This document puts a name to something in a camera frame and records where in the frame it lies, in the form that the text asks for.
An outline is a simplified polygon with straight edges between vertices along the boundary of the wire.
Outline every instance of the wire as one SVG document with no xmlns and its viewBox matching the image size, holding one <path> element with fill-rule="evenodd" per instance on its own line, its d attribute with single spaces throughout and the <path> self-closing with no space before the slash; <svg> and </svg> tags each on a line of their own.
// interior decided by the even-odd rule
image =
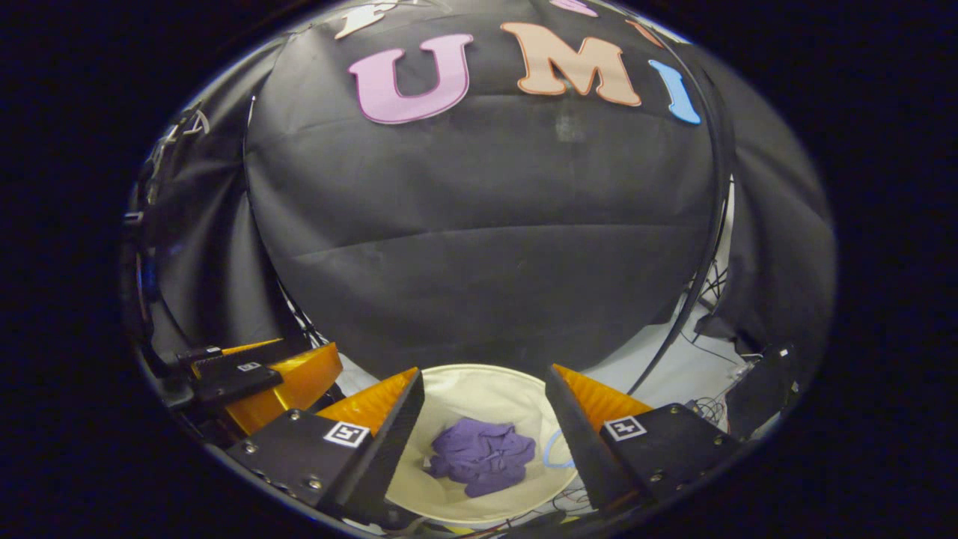
<svg viewBox="0 0 958 539">
<path fill-rule="evenodd" d="M 289 294 L 286 293 L 286 289 L 283 286 L 283 283 L 279 279 L 276 280 L 276 283 L 280 287 L 280 292 L 283 294 L 283 299 L 286 302 L 286 307 L 293 314 L 293 318 L 296 319 L 296 322 L 299 324 L 300 329 L 309 337 L 310 342 L 314 348 L 326 345 L 330 343 L 330 340 L 323 336 L 316 330 L 316 327 L 312 325 L 312 320 L 309 319 L 309 316 L 299 308 L 296 303 L 289 297 Z"/>
<path fill-rule="evenodd" d="M 713 281 L 712 281 L 711 279 L 709 279 L 708 277 L 705 277 L 705 284 L 707 284 L 707 285 L 709 285 L 709 286 L 708 286 L 707 288 L 703 289 L 703 290 L 702 290 L 702 293 L 701 293 L 698 297 L 702 297 L 703 295 L 705 295 L 706 292 L 708 292 L 710 289 L 712 289 L 712 288 L 714 288 L 714 287 L 716 287 L 716 286 L 724 285 L 726 279 L 722 279 L 722 277 L 724 277 L 724 276 L 725 276 L 725 273 L 727 273 L 727 272 L 728 272 L 728 268 L 723 269 L 723 270 L 721 271 L 721 273 L 718 274 L 717 281 L 715 281 L 715 282 L 713 282 Z M 691 290 L 692 290 L 692 285 L 690 284 L 689 286 L 687 286 L 687 287 L 685 288 L 685 291 L 684 291 L 684 292 L 685 292 L 685 293 L 688 293 L 688 292 L 690 292 Z"/>
<path fill-rule="evenodd" d="M 709 286 L 702 291 L 702 293 L 698 296 L 699 298 L 705 297 L 705 294 L 708 292 L 714 292 L 716 297 L 721 297 L 721 289 L 719 287 L 725 284 L 724 279 L 721 281 L 716 281 L 715 283 L 710 281 L 705 282 L 708 283 Z"/>
<path fill-rule="evenodd" d="M 651 34 L 655 35 L 657 32 L 646 28 Z M 731 174 L 727 174 L 726 168 L 729 163 L 726 160 L 729 158 L 728 152 L 724 152 L 725 148 L 721 145 L 723 142 L 727 141 L 728 133 L 724 138 L 719 138 L 718 129 L 719 125 L 717 124 L 717 117 L 712 109 L 712 105 L 709 103 L 709 100 L 705 97 L 705 92 L 702 90 L 701 85 L 698 83 L 698 79 L 695 74 L 689 69 L 689 66 L 685 64 L 685 61 L 675 53 L 672 45 L 665 42 L 663 39 L 659 41 L 665 46 L 665 48 L 672 54 L 675 58 L 675 61 L 682 66 L 686 73 L 689 74 L 689 80 L 692 85 L 696 88 L 699 98 L 702 100 L 702 106 L 704 107 L 704 114 L 707 121 L 707 126 L 709 130 L 709 142 L 712 147 L 712 165 L 714 171 L 713 177 L 713 186 L 714 186 L 714 200 L 712 207 L 712 216 L 709 221 L 709 230 L 708 237 L 712 242 L 712 248 L 709 251 L 706 251 L 708 254 L 703 253 L 703 258 L 698 264 L 698 271 L 696 272 L 696 280 L 693 283 L 693 290 L 695 293 L 689 294 L 685 298 L 685 302 L 682 305 L 682 309 L 679 311 L 678 318 L 672 325 L 672 328 L 669 330 L 669 334 L 666 336 L 665 340 L 659 346 L 658 351 L 655 353 L 655 356 L 652 358 L 652 361 L 646 366 L 646 369 L 639 375 L 639 378 L 635 381 L 634 384 L 629 388 L 627 394 L 631 395 L 635 392 L 636 389 L 642 385 L 643 382 L 648 379 L 652 370 L 658 365 L 658 363 L 665 356 L 666 351 L 669 347 L 675 342 L 675 338 L 678 336 L 678 333 L 681 332 L 682 327 L 684 327 L 686 320 L 688 320 L 689 315 L 692 313 L 692 309 L 697 303 L 698 295 L 702 289 L 705 278 L 709 269 L 709 261 L 714 262 L 716 254 L 719 252 L 719 245 L 721 243 L 721 232 L 724 230 L 725 224 L 725 215 L 728 210 L 728 192 L 730 183 L 728 181 L 731 179 Z M 730 126 L 727 124 L 724 125 L 725 129 L 730 129 Z"/>
<path fill-rule="evenodd" d="M 729 363 L 731 363 L 731 364 L 733 364 L 733 365 L 738 365 L 738 363 L 735 362 L 734 360 L 730 360 L 730 359 L 726 358 L 725 356 L 722 356 L 721 354 L 716 354 L 716 353 L 713 352 L 712 350 L 706 350 L 705 348 L 702 348 L 701 346 L 695 344 L 694 342 L 692 342 L 691 340 L 689 340 L 688 337 L 685 337 L 685 334 L 684 334 L 684 333 L 679 332 L 679 335 L 682 336 L 682 339 L 684 339 L 685 341 L 687 341 L 689 344 L 691 344 L 691 345 L 694 346 L 695 348 L 698 348 L 698 349 L 701 350 L 702 352 L 708 352 L 709 354 L 712 354 L 713 356 L 715 356 L 715 357 L 717 357 L 717 358 L 722 358 L 722 359 L 726 360 L 727 362 L 729 362 Z"/>
<path fill-rule="evenodd" d="M 716 402 L 719 400 L 719 397 L 720 397 L 720 396 L 722 396 L 722 395 L 724 395 L 725 393 L 727 393 L 727 392 L 729 391 L 729 389 L 731 389 L 732 387 L 735 387 L 739 382 L 741 382 L 741 380 L 742 380 L 742 378 L 733 380 L 732 383 L 728 385 L 728 387 L 726 387 L 725 389 L 723 389 L 723 390 L 721 391 L 721 393 L 719 393 L 718 395 L 715 396 Z"/>
<path fill-rule="evenodd" d="M 156 297 L 159 299 L 159 303 L 163 306 L 163 310 L 166 312 L 167 316 L 170 317 L 171 326 L 176 333 L 179 334 L 180 338 L 184 342 L 186 342 L 186 345 L 189 348 L 196 348 L 193 340 L 187 337 L 186 332 L 183 331 L 183 327 L 179 325 L 178 321 L 176 321 L 176 316 L 173 315 L 173 311 L 170 309 L 170 304 L 167 303 L 167 298 L 163 296 L 163 293 L 160 291 L 159 287 L 156 287 Z"/>
<path fill-rule="evenodd" d="M 702 414 L 702 417 L 713 425 L 717 425 L 724 417 L 725 406 L 717 399 L 700 397 L 695 399 L 694 402 L 700 410 L 707 411 L 707 413 Z"/>
<path fill-rule="evenodd" d="M 718 271 L 719 271 L 718 268 L 716 268 L 716 279 L 724 282 L 724 279 L 722 279 L 722 277 L 724 277 L 728 273 L 728 268 L 723 269 L 721 273 L 718 273 Z"/>
<path fill-rule="evenodd" d="M 482 535 L 482 536 L 485 537 L 486 535 L 484 535 L 484 534 L 493 534 L 493 533 L 495 533 L 496 531 L 498 531 L 500 528 L 502 528 L 503 526 L 505 526 L 505 527 L 507 527 L 507 528 L 512 528 L 512 527 L 513 527 L 513 521 L 519 520 L 519 519 L 524 519 L 524 518 L 526 518 L 527 516 L 529 516 L 529 515 L 532 514 L 532 513 L 539 514 L 539 515 L 542 514 L 542 513 L 538 512 L 538 511 L 536 511 L 535 509 L 532 509 L 532 510 L 526 511 L 525 513 L 523 513 L 523 514 L 521 514 L 521 515 L 519 515 L 519 516 L 517 516 L 517 517 L 512 517 L 511 519 L 506 519 L 505 522 L 503 522 L 502 524 L 500 524 L 500 525 L 498 525 L 498 526 L 487 527 L 486 529 L 480 529 L 480 530 L 477 530 L 477 531 L 472 531 L 472 532 L 470 532 L 470 533 L 467 534 L 467 535 L 458 535 L 458 536 L 456 536 L 455 539 L 467 539 L 467 537 L 477 537 L 477 536 L 480 536 L 480 535 Z"/>
</svg>

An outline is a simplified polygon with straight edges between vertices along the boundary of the purple cloth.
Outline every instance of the purple cloth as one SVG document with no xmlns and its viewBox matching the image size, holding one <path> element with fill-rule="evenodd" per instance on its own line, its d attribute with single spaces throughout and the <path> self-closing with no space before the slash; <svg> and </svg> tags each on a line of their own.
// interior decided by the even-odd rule
<svg viewBox="0 0 958 539">
<path fill-rule="evenodd" d="M 432 442 L 429 475 L 466 484 L 470 498 L 498 492 L 526 477 L 536 441 L 515 433 L 513 424 L 494 425 L 464 417 Z"/>
</svg>

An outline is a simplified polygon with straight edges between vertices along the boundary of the black fabric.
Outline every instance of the black fabric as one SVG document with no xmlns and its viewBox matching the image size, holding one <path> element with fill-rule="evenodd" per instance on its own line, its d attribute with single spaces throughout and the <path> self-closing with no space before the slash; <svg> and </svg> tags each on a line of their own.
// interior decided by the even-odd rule
<svg viewBox="0 0 958 539">
<path fill-rule="evenodd" d="M 288 42 L 247 137 L 263 242 L 316 326 L 378 377 L 463 362 L 537 376 L 552 362 L 586 368 L 691 278 L 710 213 L 708 129 L 670 114 L 648 61 L 674 59 L 621 15 L 449 6 L 393 9 L 338 41 L 339 25 L 321 24 Z M 506 21 L 541 24 L 573 48 L 587 36 L 621 46 L 642 106 L 594 87 L 522 93 Z M 349 65 L 401 48 L 399 91 L 419 94 L 436 82 L 420 43 L 459 33 L 474 36 L 462 102 L 397 126 L 362 116 Z"/>
<path fill-rule="evenodd" d="M 341 20 L 322 17 L 231 66 L 197 98 L 211 132 L 166 154 L 145 216 L 163 295 L 157 348 L 297 331 L 277 276 L 378 377 L 460 362 L 582 369 L 665 321 L 707 240 L 708 128 L 668 111 L 648 60 L 678 68 L 671 55 L 593 8 L 600 19 L 526 0 L 396 8 L 341 40 Z M 642 106 L 605 102 L 595 86 L 522 93 L 506 21 L 573 48 L 590 35 L 621 46 Z M 474 35 L 462 102 L 398 126 L 361 115 L 351 63 L 402 48 L 399 90 L 419 94 L 436 82 L 420 43 L 453 33 Z M 817 175 L 748 84 L 695 46 L 673 48 L 709 99 L 718 89 L 736 133 L 728 280 L 700 329 L 740 347 L 790 340 L 817 358 L 835 267 Z"/>
<path fill-rule="evenodd" d="M 253 51 L 194 99 L 210 132 L 181 135 L 148 187 L 155 193 L 144 227 L 161 294 L 151 306 L 158 351 L 298 332 L 253 222 L 242 164 L 251 98 L 284 43 Z"/>
<path fill-rule="evenodd" d="M 728 277 L 714 316 L 700 329 L 753 346 L 793 342 L 805 358 L 805 384 L 824 353 L 836 293 L 837 245 L 825 190 L 801 142 L 754 88 L 701 49 L 683 47 L 683 54 L 721 92 L 738 158 Z"/>
</svg>

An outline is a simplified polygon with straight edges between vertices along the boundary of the black cable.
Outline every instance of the black cable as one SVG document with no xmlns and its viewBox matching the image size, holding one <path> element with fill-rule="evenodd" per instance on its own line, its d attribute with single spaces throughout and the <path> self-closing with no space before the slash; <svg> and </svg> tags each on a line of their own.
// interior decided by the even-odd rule
<svg viewBox="0 0 958 539">
<path fill-rule="evenodd" d="M 646 25 L 643 24 L 643 27 L 647 29 L 651 34 L 658 37 L 658 32 L 653 29 L 649 29 Z M 724 162 L 723 148 L 720 146 L 721 141 L 719 140 L 718 129 L 719 125 L 717 123 L 717 116 L 712 109 L 712 106 L 709 104 L 709 100 L 705 97 L 705 92 L 702 90 L 702 87 L 698 84 L 695 74 L 692 73 L 692 70 L 682 61 L 673 50 L 672 45 L 666 42 L 666 39 L 659 38 L 659 42 L 672 54 L 675 58 L 675 61 L 682 66 L 682 69 L 689 74 L 689 79 L 692 82 L 692 85 L 696 88 L 698 96 L 702 100 L 702 107 L 704 108 L 704 113 L 706 121 L 708 122 L 709 128 L 709 141 L 712 145 L 712 166 L 715 177 L 713 178 L 714 189 L 715 189 L 715 200 L 714 206 L 712 208 L 712 219 L 709 222 L 709 239 L 713 242 L 706 254 L 703 254 L 702 260 L 699 262 L 698 271 L 696 271 L 696 279 L 692 285 L 693 293 L 687 294 L 685 297 L 685 302 L 682 305 L 681 311 L 679 311 L 678 318 L 673 323 L 672 328 L 669 330 L 669 334 L 666 336 L 665 341 L 662 342 L 662 345 L 659 346 L 658 351 L 655 353 L 655 356 L 652 358 L 652 361 L 646 366 L 646 369 L 639 375 L 638 380 L 629 388 L 627 394 L 630 395 L 635 392 L 643 382 L 648 379 L 652 370 L 658 365 L 662 358 L 665 356 L 666 351 L 672 346 L 675 339 L 678 337 L 678 334 L 681 333 L 683 327 L 685 327 L 685 322 L 689 319 L 689 315 L 692 314 L 692 309 L 698 301 L 699 294 L 704 285 L 705 278 L 707 277 L 707 272 L 709 266 L 715 260 L 716 253 L 719 250 L 719 241 L 721 236 L 719 235 L 720 231 L 723 230 L 725 216 L 723 209 L 727 209 L 727 200 L 728 200 L 728 186 L 730 174 L 725 170 L 726 163 Z"/>
<path fill-rule="evenodd" d="M 727 271 L 728 271 L 728 268 L 723 269 L 723 270 L 721 271 L 721 273 L 718 274 L 718 281 L 716 281 L 716 282 L 713 282 L 713 281 L 712 281 L 711 279 L 709 279 L 708 277 L 705 277 L 705 284 L 707 284 L 707 285 L 709 285 L 709 286 L 702 291 L 702 294 L 700 294 L 699 297 L 701 297 L 703 294 L 705 294 L 706 292 L 708 292 L 709 288 L 715 287 L 716 285 L 724 285 L 726 279 L 722 279 L 722 277 L 725 276 L 725 273 L 726 273 Z M 692 285 L 690 284 L 689 286 L 685 287 L 685 289 L 684 289 L 682 292 L 688 293 L 688 292 L 690 292 L 691 290 L 692 290 Z"/>
<path fill-rule="evenodd" d="M 699 298 L 701 298 L 702 296 L 704 296 L 705 294 L 707 294 L 709 291 L 714 291 L 715 294 L 716 294 L 716 296 L 721 296 L 721 292 L 719 291 L 719 287 L 725 284 L 725 281 L 724 281 L 724 280 L 716 281 L 716 282 L 714 282 L 714 283 L 711 282 L 711 281 L 706 281 L 706 282 L 709 283 L 709 286 L 706 287 L 705 290 L 702 291 L 702 294 L 699 296 Z"/>
<path fill-rule="evenodd" d="M 707 415 L 709 413 L 713 415 L 715 414 L 715 409 L 712 408 L 711 405 L 703 404 L 698 401 L 694 401 L 694 402 L 696 404 L 696 408 L 698 409 L 698 411 L 701 411 L 703 415 Z"/>
<path fill-rule="evenodd" d="M 300 309 L 299 305 L 297 305 L 296 302 L 293 301 L 291 297 L 289 297 L 289 294 L 286 293 L 286 288 L 283 286 L 283 283 L 280 282 L 279 278 L 276 279 L 276 283 L 280 287 L 280 293 L 283 295 L 283 299 L 286 302 L 286 306 L 289 308 L 290 311 L 292 311 L 293 317 L 296 318 L 296 321 L 300 325 L 300 328 L 303 330 L 303 332 L 307 334 L 308 336 L 310 336 L 312 339 L 317 340 L 320 345 L 325 346 L 329 344 L 330 340 L 324 337 L 323 334 L 319 333 L 318 330 L 316 330 L 316 327 L 312 325 L 312 320 L 310 320 L 309 317 L 306 316 L 306 313 L 304 313 L 303 310 Z"/>
<path fill-rule="evenodd" d="M 716 395 L 716 396 L 714 397 L 714 398 L 715 398 L 715 401 L 718 402 L 718 401 L 719 401 L 719 397 L 721 397 L 722 395 L 724 395 L 725 393 L 727 393 L 727 392 L 729 391 L 729 389 L 731 389 L 732 387 L 735 387 L 740 381 L 741 381 L 741 379 L 733 380 L 732 383 L 728 385 L 728 387 L 726 387 L 725 389 L 723 389 L 723 390 L 721 391 L 721 393 L 719 393 L 718 395 Z"/>
<path fill-rule="evenodd" d="M 176 316 L 173 315 L 173 311 L 170 309 L 170 305 L 167 303 L 167 298 L 163 297 L 163 293 L 160 291 L 159 286 L 156 287 L 156 297 L 159 299 L 159 303 L 163 307 L 163 310 L 166 312 L 167 316 L 170 317 L 171 325 L 173 326 L 173 329 L 176 330 L 176 333 L 178 333 L 180 338 L 186 342 L 188 348 L 196 348 L 193 340 L 187 337 L 186 332 L 183 331 L 183 328 L 179 325 L 179 322 L 176 321 Z"/>
<path fill-rule="evenodd" d="M 556 496 L 554 496 L 553 499 L 552 499 L 552 506 L 556 509 L 556 512 L 562 513 L 562 514 L 564 514 L 564 515 L 568 515 L 568 514 L 570 514 L 570 513 L 572 513 L 572 512 L 578 512 L 579 514 L 586 514 L 587 511 L 593 511 L 593 512 L 594 512 L 594 509 L 592 509 L 591 506 L 580 507 L 580 508 L 578 508 L 578 509 L 572 509 L 571 511 L 570 511 L 570 510 L 566 510 L 566 509 L 560 509 L 558 506 L 556 506 L 556 500 L 559 498 L 559 496 L 562 496 L 563 494 L 567 494 L 567 493 L 570 493 L 570 492 L 579 492 L 579 491 L 582 491 L 582 490 L 585 490 L 585 487 L 573 488 L 573 489 L 566 489 L 566 490 L 563 490 L 562 492 L 558 493 Z M 508 519 L 508 520 L 507 520 L 507 527 L 509 527 L 510 529 L 523 529 L 523 528 L 527 528 L 527 527 L 530 525 L 530 523 L 531 523 L 532 521 L 534 521 L 535 519 L 533 519 L 532 521 L 529 521 L 529 522 L 524 522 L 524 523 L 522 523 L 522 524 L 517 524 L 517 525 L 515 525 L 515 526 L 512 526 L 512 523 L 511 523 L 510 521 L 519 520 L 519 519 L 521 519 L 521 518 L 524 518 L 524 517 L 526 517 L 527 515 L 529 515 L 529 513 L 537 513 L 537 514 L 539 514 L 539 515 L 551 514 L 551 513 L 541 513 L 541 512 L 536 511 L 536 510 L 531 510 L 531 511 L 525 513 L 525 514 L 522 515 L 522 516 L 518 516 L 518 517 L 515 517 L 515 518 L 512 518 L 512 519 Z M 458 536 L 458 537 L 456 537 L 455 539 L 466 539 L 467 537 L 469 537 L 469 538 L 475 537 L 475 539 L 487 539 L 488 537 L 492 537 L 492 536 L 495 535 L 496 533 L 499 533 L 499 532 L 500 532 L 499 529 L 502 528 L 502 527 L 503 527 L 503 525 L 499 525 L 499 526 L 497 526 L 497 527 L 491 527 L 491 528 L 488 528 L 488 529 L 485 529 L 485 530 L 481 530 L 481 531 L 473 531 L 473 532 L 470 533 L 469 535 Z M 485 534 L 485 535 L 481 535 L 481 536 L 473 535 L 473 534 L 482 534 L 482 533 L 486 533 L 486 534 Z"/>
<path fill-rule="evenodd" d="M 523 514 L 521 514 L 521 515 L 519 515 L 519 516 L 517 516 L 517 517 L 512 517 L 511 519 L 506 519 L 506 521 L 505 521 L 504 523 L 500 524 L 500 525 L 493 526 L 493 527 L 487 527 L 486 529 L 479 529 L 479 530 L 477 530 L 477 531 L 471 531 L 471 532 L 469 532 L 469 533 L 466 534 L 466 535 L 457 535 L 457 536 L 455 537 L 455 539 L 466 539 L 467 537 L 475 537 L 476 539 L 484 539 L 484 538 L 486 538 L 486 537 L 491 537 L 491 536 L 493 536 L 494 534 L 498 533 L 498 532 L 499 532 L 499 529 L 502 528 L 503 526 L 505 526 L 506 528 L 509 528 L 509 529 L 519 529 L 519 528 L 522 528 L 522 527 L 524 527 L 524 526 L 526 525 L 526 523 L 517 524 L 517 525 L 513 526 L 513 521 L 516 521 L 516 520 L 519 520 L 519 519 L 524 519 L 524 518 L 528 517 L 528 516 L 529 516 L 530 514 L 532 514 L 532 513 L 535 513 L 535 514 L 537 514 L 537 515 L 543 514 L 543 513 L 540 513 L 540 512 L 538 512 L 538 511 L 536 511 L 535 509 L 531 509 L 531 510 L 526 511 L 525 513 L 523 513 Z"/>
<path fill-rule="evenodd" d="M 728 273 L 728 268 L 725 268 L 725 269 L 723 269 L 723 270 L 721 271 L 721 273 L 718 273 L 718 274 L 717 274 L 717 277 L 716 277 L 716 282 L 721 282 L 722 284 L 724 284 L 725 281 L 728 280 L 727 277 L 726 277 L 726 278 L 723 278 L 723 277 L 725 277 L 725 275 L 726 275 L 727 273 Z"/>
<path fill-rule="evenodd" d="M 582 509 L 575 509 L 575 510 L 572 510 L 572 511 L 566 511 L 565 514 L 566 514 L 566 515 L 569 515 L 570 517 L 578 517 L 579 515 L 585 515 L 585 514 L 593 513 L 593 512 L 595 512 L 595 509 L 593 509 L 591 506 L 589 506 L 589 507 L 583 507 Z"/>
<path fill-rule="evenodd" d="M 730 360 L 730 359 L 726 358 L 725 356 L 722 356 L 721 354 L 717 354 L 717 353 L 713 352 L 712 350 L 706 350 L 705 348 L 702 348 L 701 346 L 695 344 L 694 342 L 692 342 L 691 340 L 689 340 L 688 337 L 685 337 L 685 334 L 684 334 L 684 333 L 679 332 L 679 335 L 682 336 L 682 339 L 684 339 L 685 341 L 687 341 L 689 344 L 691 344 L 691 345 L 694 346 L 695 348 L 698 348 L 698 349 L 701 350 L 702 352 L 708 352 L 709 354 L 712 354 L 713 356 L 716 356 L 717 358 L 722 358 L 722 359 L 726 360 L 727 362 L 729 362 L 729 363 L 731 363 L 731 364 L 733 364 L 733 365 L 735 365 L 735 366 L 739 366 L 739 364 L 738 364 L 737 362 L 735 362 L 734 360 Z"/>
<path fill-rule="evenodd" d="M 716 399 L 709 398 L 709 397 L 699 397 L 695 399 L 695 403 L 696 403 L 696 406 L 699 407 L 701 410 L 705 409 L 709 412 L 708 414 L 704 414 L 703 417 L 706 420 L 709 420 L 710 422 L 712 422 L 713 424 L 717 424 L 719 421 L 721 421 L 722 417 L 725 414 L 725 406 L 721 402 L 717 401 Z"/>
</svg>

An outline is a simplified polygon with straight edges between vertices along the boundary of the crumpled cloth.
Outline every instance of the crumpled cloth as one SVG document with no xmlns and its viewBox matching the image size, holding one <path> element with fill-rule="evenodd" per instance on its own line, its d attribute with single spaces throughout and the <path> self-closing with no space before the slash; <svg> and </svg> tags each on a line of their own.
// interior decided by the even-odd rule
<svg viewBox="0 0 958 539">
<path fill-rule="evenodd" d="M 515 433 L 512 423 L 495 425 L 464 417 L 432 442 L 436 455 L 427 473 L 466 484 L 470 498 L 498 492 L 526 477 L 536 441 Z"/>
</svg>

